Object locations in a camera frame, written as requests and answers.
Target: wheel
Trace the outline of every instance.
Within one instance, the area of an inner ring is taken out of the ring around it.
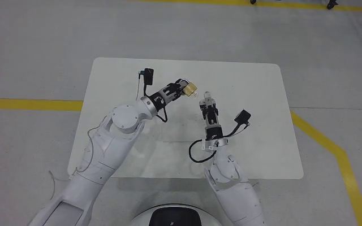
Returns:
[[[327,5],[327,9],[329,9],[329,10],[331,10],[333,7],[334,7],[334,4],[328,4]]]

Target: yellow floor line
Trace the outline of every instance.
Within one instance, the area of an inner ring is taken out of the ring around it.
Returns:
[[[48,99],[0,99],[0,109],[81,111],[83,101],[61,101]]]
[[[330,151],[337,159],[339,169],[342,173],[344,185],[346,186],[348,196],[355,212],[358,226],[362,226],[362,195],[358,188],[357,180],[353,174],[352,167],[348,161],[346,152],[336,145],[333,141],[324,136],[321,132],[314,129],[296,113],[290,111],[294,125],[315,140],[322,147]]]
[[[214,4],[214,5],[234,5],[234,6],[261,6],[276,8],[302,8],[310,10],[327,10],[327,5],[300,3],[300,2],[265,2],[258,1],[252,5],[250,0],[135,0],[140,2],[168,2],[168,3],[195,3],[195,4]],[[361,6],[335,6],[333,10],[337,11],[357,11],[361,12]]]
[[[45,111],[81,111],[83,101],[61,101],[46,99],[0,99],[0,109],[11,110],[45,110]],[[362,226],[362,195],[357,180],[348,161],[346,152],[333,141],[314,129],[296,113],[290,111],[294,125],[330,151],[337,159],[346,186],[358,226]]]

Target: concrete floor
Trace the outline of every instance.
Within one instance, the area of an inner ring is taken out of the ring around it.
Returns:
[[[0,98],[83,100],[96,57],[275,63],[291,109],[345,149],[362,188],[360,12],[0,0]],[[79,114],[0,110],[0,225],[26,225],[44,206],[48,170],[67,178]],[[295,132],[304,177],[253,181],[266,221],[357,225],[334,156]],[[66,184],[57,181],[55,193]],[[110,179],[90,225],[125,225],[175,202],[231,224],[204,180]]]

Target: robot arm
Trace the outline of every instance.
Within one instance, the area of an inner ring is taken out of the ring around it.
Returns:
[[[134,104],[114,108],[90,139],[80,167],[67,188],[41,209],[28,225],[88,225],[96,198],[132,149],[145,120],[153,119],[168,103],[181,95],[190,96],[196,89],[189,81],[179,79],[151,96],[141,97]],[[113,133],[111,127],[116,127],[124,136]]]
[[[206,180],[213,189],[220,205],[227,217],[235,226],[262,226],[264,217],[259,199],[243,175],[240,165],[232,155],[227,152],[228,137],[235,134],[238,128],[245,124],[249,126],[249,113],[243,110],[235,119],[238,126],[229,135],[224,136],[218,122],[216,102],[209,92],[200,101],[202,115],[206,120],[206,140],[202,148],[213,150],[213,162],[209,169],[205,169]]]

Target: white table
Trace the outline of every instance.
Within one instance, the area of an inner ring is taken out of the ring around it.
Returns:
[[[198,87],[199,97],[181,97],[167,105],[167,123],[158,118],[148,121],[113,177],[203,178],[204,165],[188,158],[188,146],[205,137],[199,108],[205,91],[210,91],[216,100],[224,134],[236,126],[234,117],[242,109],[252,115],[251,126],[229,140],[230,154],[237,158],[248,178],[303,177],[281,71],[276,64],[123,58],[97,58],[93,63],[69,174],[79,165],[89,142],[87,130],[97,126],[113,107],[135,101],[137,73],[146,67],[154,68],[148,94],[178,78],[186,78]],[[193,149],[194,158],[209,154],[197,145]]]

